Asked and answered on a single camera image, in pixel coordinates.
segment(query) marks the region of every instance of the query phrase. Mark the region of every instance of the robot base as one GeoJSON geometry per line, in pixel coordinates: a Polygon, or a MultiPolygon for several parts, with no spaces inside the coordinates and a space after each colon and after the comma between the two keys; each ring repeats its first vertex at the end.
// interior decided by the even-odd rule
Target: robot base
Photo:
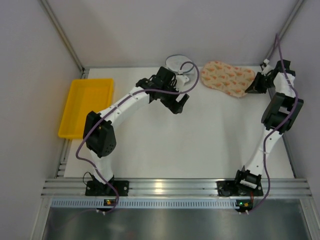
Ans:
{"type": "MultiPolygon", "coordinates": [[[[109,183],[118,191],[119,196],[128,196],[129,181],[115,180],[114,178],[111,178],[109,183]]],[[[103,184],[97,179],[86,183],[85,195],[91,197],[116,196],[115,192],[107,184],[103,184]]]]}
{"type": "Polygon", "coordinates": [[[236,181],[234,180],[217,181],[216,185],[218,188],[218,195],[221,197],[250,197],[251,195],[259,197],[264,195],[261,183],[258,184],[256,189],[252,188],[251,190],[239,188],[239,185],[236,184],[236,181]]]}

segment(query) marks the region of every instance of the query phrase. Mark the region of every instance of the yellow tray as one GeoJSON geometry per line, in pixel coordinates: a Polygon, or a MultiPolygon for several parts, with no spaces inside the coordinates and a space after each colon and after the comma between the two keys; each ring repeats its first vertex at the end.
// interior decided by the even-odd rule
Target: yellow tray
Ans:
{"type": "Polygon", "coordinates": [[[58,136],[82,139],[87,114],[100,112],[112,104],[113,79],[75,79],[71,83],[58,136]]]}

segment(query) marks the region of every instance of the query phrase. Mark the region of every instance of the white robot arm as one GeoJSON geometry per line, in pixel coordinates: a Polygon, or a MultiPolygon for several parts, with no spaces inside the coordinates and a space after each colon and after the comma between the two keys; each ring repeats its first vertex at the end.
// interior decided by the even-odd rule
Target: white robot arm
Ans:
{"type": "Polygon", "coordinates": [[[291,128],[304,104],[302,99],[298,99],[293,113],[289,116],[296,97],[290,85],[294,85],[296,73],[290,70],[290,61],[284,60],[283,62],[288,80],[285,77],[280,61],[272,69],[266,59],[261,65],[262,72],[257,73],[253,83],[246,90],[246,93],[261,94],[266,93],[268,88],[275,88],[276,93],[262,116],[263,133],[251,159],[241,170],[237,171],[234,180],[217,183],[220,196],[263,196],[261,176],[264,170],[264,154],[265,160],[267,160],[276,142],[284,132],[291,128]]]}
{"type": "MultiPolygon", "coordinates": [[[[174,114],[181,113],[183,106],[188,100],[189,96],[185,94],[182,99],[177,102],[178,94],[172,95],[163,92],[156,92],[154,90],[179,92],[177,84],[185,81],[187,78],[184,75],[177,75],[172,71],[160,67],[158,73],[153,75],[150,79],[144,78],[137,82],[135,87],[123,98],[117,101],[109,108],[100,111],[99,113],[90,112],[86,117],[84,127],[85,137],[93,126],[105,116],[112,109],[115,109],[109,116],[107,116],[97,127],[86,141],[86,146],[89,148],[92,160],[98,170],[108,182],[114,177],[110,153],[116,147],[115,130],[121,123],[129,118],[139,108],[151,103],[153,100],[160,99],[160,101],[172,111],[174,114]]],[[[105,183],[103,179],[94,171],[94,177],[101,183],[105,183]]]]}

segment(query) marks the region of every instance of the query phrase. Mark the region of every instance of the gray wall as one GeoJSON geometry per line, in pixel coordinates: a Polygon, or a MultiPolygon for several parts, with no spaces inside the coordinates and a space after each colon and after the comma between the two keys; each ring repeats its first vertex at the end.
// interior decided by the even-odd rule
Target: gray wall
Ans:
{"type": "Polygon", "coordinates": [[[258,64],[296,0],[48,0],[84,66],[258,64]]]}
{"type": "Polygon", "coordinates": [[[30,237],[74,63],[36,0],[0,7],[0,238],[30,237]]]}
{"type": "MultiPolygon", "coordinates": [[[[304,105],[287,133],[299,177],[307,178],[320,210],[320,1],[307,0],[281,47],[296,71],[294,85],[304,105]]],[[[273,62],[279,60],[278,52],[273,62]]]]}

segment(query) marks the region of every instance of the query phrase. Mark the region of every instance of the white table surface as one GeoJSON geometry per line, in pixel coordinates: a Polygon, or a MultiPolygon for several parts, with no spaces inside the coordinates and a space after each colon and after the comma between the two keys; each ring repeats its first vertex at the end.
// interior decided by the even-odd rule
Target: white table surface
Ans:
{"type": "MultiPolygon", "coordinates": [[[[259,67],[249,67],[259,71],[259,67]]],[[[88,78],[113,78],[115,103],[158,67],[93,68],[88,78]]],[[[201,81],[181,114],[173,114],[159,101],[138,110],[115,131],[112,169],[117,178],[234,178],[250,159],[263,131],[261,117],[268,94],[228,96],[201,81]]],[[[79,178],[92,167],[76,159],[80,140],[73,140],[64,177],[79,178]]],[[[80,155],[91,158],[86,147],[80,155]]],[[[267,160],[271,178],[293,178],[280,139],[267,160]]]]}

